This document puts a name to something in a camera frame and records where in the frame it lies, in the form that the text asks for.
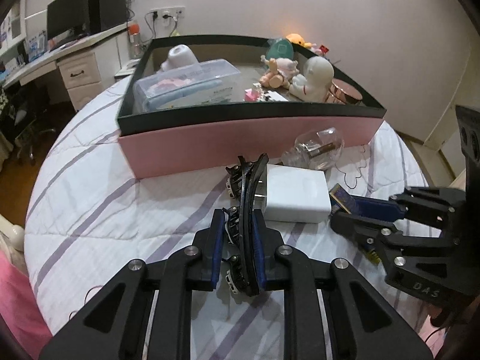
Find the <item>blue yellow slim box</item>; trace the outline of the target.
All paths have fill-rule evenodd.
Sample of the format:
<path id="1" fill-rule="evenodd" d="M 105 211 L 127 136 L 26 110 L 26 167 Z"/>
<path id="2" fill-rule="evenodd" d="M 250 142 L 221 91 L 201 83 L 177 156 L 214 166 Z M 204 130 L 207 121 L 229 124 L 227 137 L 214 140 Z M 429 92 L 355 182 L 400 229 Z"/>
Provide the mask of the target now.
<path id="1" fill-rule="evenodd" d="M 349 214 L 361 215 L 361 209 L 356 200 L 340 184 L 336 184 L 330 191 L 332 212 L 342 210 Z M 359 250 L 375 266 L 380 263 L 380 258 L 373 247 L 373 241 L 365 241 L 358 244 Z"/>

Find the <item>white charger adapter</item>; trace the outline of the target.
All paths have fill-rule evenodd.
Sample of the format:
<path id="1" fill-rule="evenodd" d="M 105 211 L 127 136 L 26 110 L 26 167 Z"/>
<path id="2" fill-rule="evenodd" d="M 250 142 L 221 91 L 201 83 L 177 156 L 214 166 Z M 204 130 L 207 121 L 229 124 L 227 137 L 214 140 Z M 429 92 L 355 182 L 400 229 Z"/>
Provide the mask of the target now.
<path id="1" fill-rule="evenodd" d="M 331 212 L 322 171 L 268 164 L 261 181 L 256 197 L 267 221 L 318 224 Z"/>

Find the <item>clear glass bottle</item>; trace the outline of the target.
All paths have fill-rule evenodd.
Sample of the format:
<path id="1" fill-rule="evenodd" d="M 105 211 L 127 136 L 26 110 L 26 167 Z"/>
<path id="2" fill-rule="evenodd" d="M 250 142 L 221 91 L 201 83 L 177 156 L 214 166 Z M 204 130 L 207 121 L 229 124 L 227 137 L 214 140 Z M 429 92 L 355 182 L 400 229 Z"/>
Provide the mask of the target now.
<path id="1" fill-rule="evenodd" d="M 335 127 L 312 131 L 298 136 L 281 155 L 281 162 L 288 167 L 325 171 L 337 163 L 343 147 L 343 136 Z"/>

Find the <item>rose gold round tin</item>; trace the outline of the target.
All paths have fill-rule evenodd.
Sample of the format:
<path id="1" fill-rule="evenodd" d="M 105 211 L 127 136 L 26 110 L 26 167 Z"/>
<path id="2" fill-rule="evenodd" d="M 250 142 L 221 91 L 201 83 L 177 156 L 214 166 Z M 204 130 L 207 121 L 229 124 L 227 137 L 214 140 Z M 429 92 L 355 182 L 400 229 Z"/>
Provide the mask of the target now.
<path id="1" fill-rule="evenodd" d="M 363 101 L 362 94 L 349 83 L 333 79 L 325 95 L 325 103 L 357 105 Z"/>

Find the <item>white astronaut figurine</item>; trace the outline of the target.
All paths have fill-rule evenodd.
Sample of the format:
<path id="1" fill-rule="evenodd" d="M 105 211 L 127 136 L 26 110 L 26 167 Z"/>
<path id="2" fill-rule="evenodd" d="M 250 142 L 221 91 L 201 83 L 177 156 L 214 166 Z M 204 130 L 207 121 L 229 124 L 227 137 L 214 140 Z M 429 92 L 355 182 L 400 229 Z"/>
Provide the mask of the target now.
<path id="1" fill-rule="evenodd" d="M 311 57 L 304 63 L 303 73 L 292 78 L 289 93 L 304 102 L 323 102 L 334 75 L 327 59 Z"/>

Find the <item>black hair claw clip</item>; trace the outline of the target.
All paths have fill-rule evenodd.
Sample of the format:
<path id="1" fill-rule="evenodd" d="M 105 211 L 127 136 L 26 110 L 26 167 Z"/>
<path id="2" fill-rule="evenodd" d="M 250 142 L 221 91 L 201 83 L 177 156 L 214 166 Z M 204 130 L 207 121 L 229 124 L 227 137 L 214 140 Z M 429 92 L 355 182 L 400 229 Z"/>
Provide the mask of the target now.
<path id="1" fill-rule="evenodd" d="M 232 293 L 255 297 L 260 293 L 264 252 L 255 221 L 256 189 L 266 170 L 269 156 L 261 154 L 254 162 L 238 158 L 238 164 L 226 169 L 226 189 L 238 204 L 223 212 L 227 217 L 224 234 L 237 252 L 224 261 L 228 264 L 225 280 Z"/>

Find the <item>pig baby doll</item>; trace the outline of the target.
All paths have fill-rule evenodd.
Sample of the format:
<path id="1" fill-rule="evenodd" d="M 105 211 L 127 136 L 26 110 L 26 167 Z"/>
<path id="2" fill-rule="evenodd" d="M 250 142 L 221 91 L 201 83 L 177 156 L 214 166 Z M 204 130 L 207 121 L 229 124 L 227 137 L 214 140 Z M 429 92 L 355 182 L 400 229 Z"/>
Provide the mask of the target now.
<path id="1" fill-rule="evenodd" d="M 259 78 L 264 88 L 288 89 L 292 79 L 299 74 L 298 62 L 288 58 L 270 58 L 260 56 L 260 61 L 268 66 L 268 70 Z"/>

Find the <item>teal round bottle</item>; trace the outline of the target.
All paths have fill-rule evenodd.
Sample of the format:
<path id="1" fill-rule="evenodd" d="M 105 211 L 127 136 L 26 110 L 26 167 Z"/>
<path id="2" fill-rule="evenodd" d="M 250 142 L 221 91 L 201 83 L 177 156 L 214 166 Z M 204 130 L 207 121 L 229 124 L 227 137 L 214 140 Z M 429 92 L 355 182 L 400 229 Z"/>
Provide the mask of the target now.
<path id="1" fill-rule="evenodd" d="M 265 53 L 267 59 L 290 59 L 294 58 L 295 52 L 292 43 L 283 37 L 269 39 L 268 49 Z"/>

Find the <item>clear box of blue items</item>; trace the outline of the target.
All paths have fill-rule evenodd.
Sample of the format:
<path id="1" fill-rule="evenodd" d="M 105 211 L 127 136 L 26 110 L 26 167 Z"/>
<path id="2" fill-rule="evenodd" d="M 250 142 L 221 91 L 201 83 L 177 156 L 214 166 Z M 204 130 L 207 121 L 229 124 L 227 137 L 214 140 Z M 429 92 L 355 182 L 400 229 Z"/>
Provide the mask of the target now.
<path id="1" fill-rule="evenodd" d="M 222 58 L 158 71 L 133 84 L 133 99 L 136 113 L 241 102 L 242 75 Z"/>

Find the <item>white mini hair dryer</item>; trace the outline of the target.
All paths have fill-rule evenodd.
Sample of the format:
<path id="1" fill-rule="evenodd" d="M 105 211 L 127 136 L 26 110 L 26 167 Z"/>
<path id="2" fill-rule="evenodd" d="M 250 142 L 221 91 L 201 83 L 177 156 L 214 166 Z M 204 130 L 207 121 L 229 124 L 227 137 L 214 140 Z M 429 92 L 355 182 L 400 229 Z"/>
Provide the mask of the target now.
<path id="1" fill-rule="evenodd" d="M 195 54 L 187 45 L 179 44 L 171 48 L 165 61 L 161 63 L 161 70 L 167 72 L 198 63 Z"/>

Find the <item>pink block cat figure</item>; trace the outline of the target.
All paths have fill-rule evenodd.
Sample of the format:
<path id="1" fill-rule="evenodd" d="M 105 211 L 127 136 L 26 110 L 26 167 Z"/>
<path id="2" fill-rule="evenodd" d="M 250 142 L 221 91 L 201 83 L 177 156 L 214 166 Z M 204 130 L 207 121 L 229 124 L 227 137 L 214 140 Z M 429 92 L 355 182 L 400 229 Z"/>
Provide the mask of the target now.
<path id="1" fill-rule="evenodd" d="M 288 102 L 288 98 L 277 91 L 264 90 L 261 85 L 255 83 L 244 93 L 245 102 Z"/>

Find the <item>orange octopus plush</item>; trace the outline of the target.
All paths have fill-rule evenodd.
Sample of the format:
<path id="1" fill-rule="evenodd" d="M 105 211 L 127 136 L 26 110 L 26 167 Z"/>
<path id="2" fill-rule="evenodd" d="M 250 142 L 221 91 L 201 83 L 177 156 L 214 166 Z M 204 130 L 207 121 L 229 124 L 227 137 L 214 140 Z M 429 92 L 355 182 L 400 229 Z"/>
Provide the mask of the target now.
<path id="1" fill-rule="evenodd" d="M 286 39 L 292 44 L 296 44 L 307 49 L 312 47 L 312 43 L 305 41 L 304 38 L 298 33 L 290 33 L 286 35 Z"/>

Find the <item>white side cabinet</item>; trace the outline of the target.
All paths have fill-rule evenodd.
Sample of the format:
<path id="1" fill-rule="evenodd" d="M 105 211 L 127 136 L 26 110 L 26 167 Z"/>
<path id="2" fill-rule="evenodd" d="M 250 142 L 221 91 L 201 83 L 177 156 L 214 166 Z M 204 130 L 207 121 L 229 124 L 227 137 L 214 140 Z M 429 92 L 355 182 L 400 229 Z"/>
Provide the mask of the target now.
<path id="1" fill-rule="evenodd" d="M 124 77 L 128 77 L 134 74 L 139 62 L 140 62 L 139 58 L 129 60 L 128 63 L 126 63 L 125 66 L 122 66 L 122 68 L 114 75 L 114 78 L 116 80 L 121 80 Z"/>

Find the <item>white desk with drawers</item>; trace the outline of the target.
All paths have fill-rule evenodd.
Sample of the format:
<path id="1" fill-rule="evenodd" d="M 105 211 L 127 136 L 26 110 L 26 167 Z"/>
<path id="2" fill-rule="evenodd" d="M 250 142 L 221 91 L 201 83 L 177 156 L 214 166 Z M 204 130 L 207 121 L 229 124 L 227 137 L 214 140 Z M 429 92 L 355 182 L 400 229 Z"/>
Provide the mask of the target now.
<path id="1" fill-rule="evenodd" d="M 76 111 L 108 89 L 130 60 L 126 24 L 50 51 L 10 75 L 3 88 L 45 84 L 50 96 L 69 96 Z"/>

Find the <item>white glass-door cabinet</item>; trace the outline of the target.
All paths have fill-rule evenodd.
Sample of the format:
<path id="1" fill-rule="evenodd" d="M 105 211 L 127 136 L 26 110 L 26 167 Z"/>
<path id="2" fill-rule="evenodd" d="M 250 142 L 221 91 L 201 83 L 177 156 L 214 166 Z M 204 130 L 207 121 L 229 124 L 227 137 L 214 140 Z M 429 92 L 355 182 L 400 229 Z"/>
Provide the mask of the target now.
<path id="1" fill-rule="evenodd" d="M 1 23 L 1 53 L 24 41 L 26 0 L 16 0 Z"/>

